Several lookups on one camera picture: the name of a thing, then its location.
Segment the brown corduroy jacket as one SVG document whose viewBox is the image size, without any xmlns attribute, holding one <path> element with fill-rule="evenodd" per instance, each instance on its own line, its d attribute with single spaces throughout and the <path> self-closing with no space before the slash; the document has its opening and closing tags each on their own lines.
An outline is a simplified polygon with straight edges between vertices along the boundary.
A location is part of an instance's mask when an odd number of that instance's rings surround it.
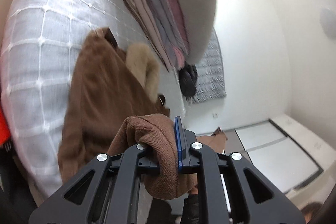
<svg viewBox="0 0 336 224">
<path fill-rule="evenodd" d="M 114 156 L 137 143 L 153 148 L 160 173 L 144 178 L 154 198 L 172 200 L 195 190 L 195 174 L 178 172 L 170 111 L 151 101 L 126 67 L 126 53 L 109 28 L 92 30 L 77 58 L 58 151 L 63 182 L 100 153 Z"/>
</svg>

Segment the black trousers of operator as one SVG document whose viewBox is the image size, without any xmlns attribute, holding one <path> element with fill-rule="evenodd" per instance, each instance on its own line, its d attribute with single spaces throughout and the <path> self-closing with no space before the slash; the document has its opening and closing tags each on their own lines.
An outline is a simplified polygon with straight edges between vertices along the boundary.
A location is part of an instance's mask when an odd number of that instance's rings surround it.
<svg viewBox="0 0 336 224">
<path fill-rule="evenodd" d="M 1 223 L 28 223 L 37 204 L 11 141 L 1 145 Z"/>
</svg>

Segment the grey quilted mat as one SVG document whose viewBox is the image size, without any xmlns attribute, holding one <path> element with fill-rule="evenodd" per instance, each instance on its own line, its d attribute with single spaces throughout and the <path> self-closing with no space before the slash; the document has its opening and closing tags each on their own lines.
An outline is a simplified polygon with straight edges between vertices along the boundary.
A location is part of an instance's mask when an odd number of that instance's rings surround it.
<svg viewBox="0 0 336 224">
<path fill-rule="evenodd" d="M 212 31 L 205 54 L 195 66 L 198 78 L 196 93 L 192 98 L 192 103 L 204 103 L 224 98 L 227 95 L 224 81 L 224 66 L 221 46 L 215 29 Z"/>
</svg>

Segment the black garment on bed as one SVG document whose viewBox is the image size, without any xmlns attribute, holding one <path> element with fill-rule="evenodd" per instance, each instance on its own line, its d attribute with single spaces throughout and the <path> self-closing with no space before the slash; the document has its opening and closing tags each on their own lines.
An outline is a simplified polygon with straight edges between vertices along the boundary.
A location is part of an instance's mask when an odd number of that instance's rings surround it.
<svg viewBox="0 0 336 224">
<path fill-rule="evenodd" d="M 196 94 L 197 90 L 198 73 L 196 66 L 185 63 L 185 66 L 179 70 L 178 77 L 182 95 L 185 96 L 187 100 L 190 100 Z"/>
</svg>

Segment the grey white-gridded bed cover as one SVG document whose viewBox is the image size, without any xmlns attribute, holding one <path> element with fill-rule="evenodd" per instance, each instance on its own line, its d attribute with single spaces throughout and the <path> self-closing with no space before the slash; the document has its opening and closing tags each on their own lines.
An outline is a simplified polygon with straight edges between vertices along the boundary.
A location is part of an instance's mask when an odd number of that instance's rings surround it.
<svg viewBox="0 0 336 224">
<path fill-rule="evenodd" d="M 91 30 L 108 27 L 122 49 L 146 43 L 160 65 L 159 92 L 172 117 L 185 107 L 175 70 L 171 29 L 142 0 L 141 16 L 123 0 L 13 0 L 1 47 L 1 104 L 18 156 L 43 198 L 62 186 L 58 150 L 70 84 Z"/>
</svg>

